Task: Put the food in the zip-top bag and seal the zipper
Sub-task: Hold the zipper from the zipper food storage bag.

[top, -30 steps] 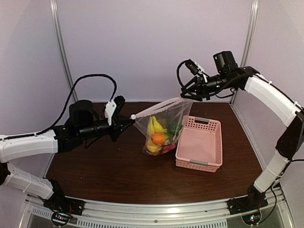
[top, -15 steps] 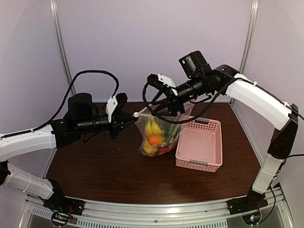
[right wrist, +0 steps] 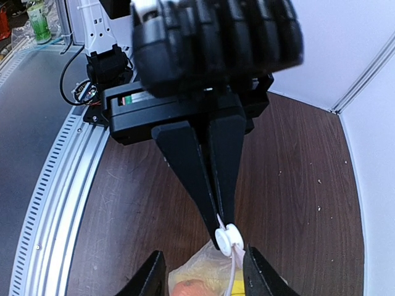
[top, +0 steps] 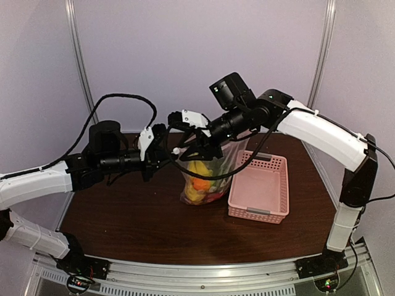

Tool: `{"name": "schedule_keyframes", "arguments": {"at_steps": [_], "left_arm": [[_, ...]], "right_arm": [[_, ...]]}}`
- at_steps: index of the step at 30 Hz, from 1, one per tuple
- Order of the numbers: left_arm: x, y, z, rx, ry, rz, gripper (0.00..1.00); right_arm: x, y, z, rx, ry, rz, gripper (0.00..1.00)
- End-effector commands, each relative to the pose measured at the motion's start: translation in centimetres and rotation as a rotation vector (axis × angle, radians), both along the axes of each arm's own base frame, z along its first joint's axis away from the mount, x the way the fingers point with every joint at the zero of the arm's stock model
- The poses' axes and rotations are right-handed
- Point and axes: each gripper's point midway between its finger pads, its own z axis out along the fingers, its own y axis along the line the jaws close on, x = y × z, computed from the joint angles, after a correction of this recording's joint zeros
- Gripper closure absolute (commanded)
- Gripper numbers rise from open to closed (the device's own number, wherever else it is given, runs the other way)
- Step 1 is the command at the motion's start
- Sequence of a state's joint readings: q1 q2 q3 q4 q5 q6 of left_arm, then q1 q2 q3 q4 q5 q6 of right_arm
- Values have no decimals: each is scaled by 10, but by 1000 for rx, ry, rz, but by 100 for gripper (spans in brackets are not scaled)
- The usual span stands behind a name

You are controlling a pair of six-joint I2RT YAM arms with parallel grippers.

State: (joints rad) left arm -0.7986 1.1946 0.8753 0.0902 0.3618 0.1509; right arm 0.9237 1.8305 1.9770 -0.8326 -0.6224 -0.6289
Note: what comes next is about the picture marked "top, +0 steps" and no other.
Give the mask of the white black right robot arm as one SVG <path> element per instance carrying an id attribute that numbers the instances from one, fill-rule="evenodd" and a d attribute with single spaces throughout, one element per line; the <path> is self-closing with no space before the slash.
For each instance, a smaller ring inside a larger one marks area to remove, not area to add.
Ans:
<path id="1" fill-rule="evenodd" d="M 247 131 L 267 128 L 290 135 L 333 157 L 345 167 L 339 208 L 316 265 L 331 271 L 343 251 L 362 209 L 370 200 L 378 169 L 375 138 L 344 128 L 276 89 L 256 97 L 239 73 L 233 72 L 210 86 L 225 113 L 209 121 L 204 115 L 182 110 L 185 128 L 179 146 L 181 161 L 222 157 L 221 145 Z"/>

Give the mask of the pink perforated plastic basket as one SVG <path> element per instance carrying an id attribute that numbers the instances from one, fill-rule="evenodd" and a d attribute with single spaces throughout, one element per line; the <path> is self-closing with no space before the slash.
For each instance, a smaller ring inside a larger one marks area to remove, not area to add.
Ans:
<path id="1" fill-rule="evenodd" d="M 288 162 L 280 155 L 259 152 L 232 179 L 228 215 L 280 224 L 289 214 Z"/>

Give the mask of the yellow toy lemon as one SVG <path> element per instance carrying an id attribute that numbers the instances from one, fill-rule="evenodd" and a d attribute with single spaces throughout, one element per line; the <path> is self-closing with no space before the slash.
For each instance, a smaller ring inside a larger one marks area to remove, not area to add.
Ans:
<path id="1" fill-rule="evenodd" d="M 199 205 L 202 203 L 206 196 L 203 190 L 197 191 L 194 187 L 186 187 L 185 191 L 186 200 L 189 204 Z"/>

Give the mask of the green toy bell pepper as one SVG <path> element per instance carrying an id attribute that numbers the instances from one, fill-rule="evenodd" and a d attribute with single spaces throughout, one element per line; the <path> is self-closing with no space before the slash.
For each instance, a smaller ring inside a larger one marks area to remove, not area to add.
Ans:
<path id="1" fill-rule="evenodd" d="M 226 174 L 229 170 L 229 165 L 227 164 L 227 160 L 225 157 L 221 159 L 215 158 L 210 161 L 209 169 L 212 170 L 212 176 L 216 177 Z"/>

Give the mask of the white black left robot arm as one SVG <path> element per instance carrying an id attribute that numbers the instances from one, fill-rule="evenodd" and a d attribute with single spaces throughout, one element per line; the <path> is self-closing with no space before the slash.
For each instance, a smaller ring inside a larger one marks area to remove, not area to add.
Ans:
<path id="1" fill-rule="evenodd" d="M 62 157 L 49 168 L 1 176 L 1 239 L 47 253 L 64 261 L 74 273 L 84 273 L 89 261 L 75 236 L 32 223 L 13 212 L 11 206 L 50 194 L 82 191 L 110 175 L 120 178 L 139 171 L 143 180 L 149 181 L 168 164 L 160 147 L 165 131 L 164 124 L 145 127 L 139 134 L 137 148 L 131 149 L 120 123 L 100 121 L 90 126 L 88 144 L 82 153 Z"/>

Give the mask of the clear zip top bag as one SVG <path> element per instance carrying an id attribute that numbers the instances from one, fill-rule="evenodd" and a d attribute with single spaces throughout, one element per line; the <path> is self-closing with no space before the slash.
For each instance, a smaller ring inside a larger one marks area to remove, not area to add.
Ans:
<path id="1" fill-rule="evenodd" d="M 238 141 L 238 142 L 234 142 L 234 141 L 227 142 L 226 144 L 222 145 L 223 157 L 226 158 L 227 164 L 229 165 L 229 170 L 227 173 L 232 172 L 237 167 L 239 167 L 239 164 L 237 163 L 238 153 L 242 152 L 246 149 L 247 143 L 248 143 L 248 140 L 244 139 L 244 140 Z M 187 169 L 187 170 L 188 170 L 189 162 L 190 161 L 187 161 L 187 162 L 182 162 L 180 160 L 177 161 L 177 163 L 180 164 L 180 166 L 182 166 L 184 169 Z M 202 162 L 209 169 L 210 161 L 202 161 Z M 186 187 L 192 187 L 192 180 L 193 180 L 193 178 L 196 178 L 196 177 L 187 175 L 186 173 L 183 173 L 183 177 L 185 179 L 185 186 L 184 186 L 183 191 L 180 194 L 180 200 L 185 204 L 193 205 L 193 204 L 190 204 L 187 202 L 184 191 L 185 191 Z M 211 187 L 208 191 L 205 191 L 206 196 L 209 194 L 212 194 L 212 193 L 216 193 L 216 192 L 227 193 L 230 188 L 230 185 L 231 185 L 231 179 L 232 179 L 232 177 L 228 177 L 228 178 L 224 178 L 224 179 L 210 181 Z M 202 201 L 202 203 L 199 205 L 207 204 L 206 196 L 205 196 L 204 200 Z"/>

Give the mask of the orange toy tangerine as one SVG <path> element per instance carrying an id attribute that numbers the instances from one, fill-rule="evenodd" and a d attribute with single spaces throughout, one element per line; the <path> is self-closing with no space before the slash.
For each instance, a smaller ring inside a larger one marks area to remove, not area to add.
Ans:
<path id="1" fill-rule="evenodd" d="M 197 191 L 208 191 L 211 187 L 211 182 L 209 180 L 193 178 L 192 186 Z"/>

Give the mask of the red toy apple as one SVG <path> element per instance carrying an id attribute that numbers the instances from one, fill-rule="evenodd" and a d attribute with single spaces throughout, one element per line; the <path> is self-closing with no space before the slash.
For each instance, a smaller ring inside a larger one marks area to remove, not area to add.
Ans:
<path id="1" fill-rule="evenodd" d="M 224 195 L 225 195 L 224 192 L 216 192 L 216 193 L 209 194 L 206 196 L 206 202 L 210 203 L 215 200 L 221 199 Z"/>

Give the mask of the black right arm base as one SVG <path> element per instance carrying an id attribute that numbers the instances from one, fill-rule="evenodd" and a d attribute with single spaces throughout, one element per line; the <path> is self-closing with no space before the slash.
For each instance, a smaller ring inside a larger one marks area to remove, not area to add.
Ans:
<path id="1" fill-rule="evenodd" d="M 299 279 L 334 273 L 346 268 L 349 263 L 345 255 L 345 247 L 340 251 L 332 251 L 325 243 L 322 252 L 312 257 L 304 257 L 294 262 Z"/>

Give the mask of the yellow toy banana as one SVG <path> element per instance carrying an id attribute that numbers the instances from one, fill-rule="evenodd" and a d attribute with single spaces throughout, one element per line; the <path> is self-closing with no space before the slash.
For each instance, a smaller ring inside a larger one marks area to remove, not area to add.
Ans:
<path id="1" fill-rule="evenodd" d="M 208 169 L 206 165 L 200 160 L 190 161 L 188 164 L 188 170 L 197 175 L 205 177 L 212 176 L 212 170 Z"/>

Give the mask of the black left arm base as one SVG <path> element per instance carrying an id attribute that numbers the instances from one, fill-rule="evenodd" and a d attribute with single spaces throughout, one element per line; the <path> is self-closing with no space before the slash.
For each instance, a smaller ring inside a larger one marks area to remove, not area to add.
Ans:
<path id="1" fill-rule="evenodd" d="M 105 259 L 89 257 L 85 255 L 78 239 L 67 232 L 62 232 L 67 238 L 69 251 L 64 258 L 54 260 L 59 269 L 66 273 L 76 274 L 89 279 L 107 278 L 110 262 Z"/>

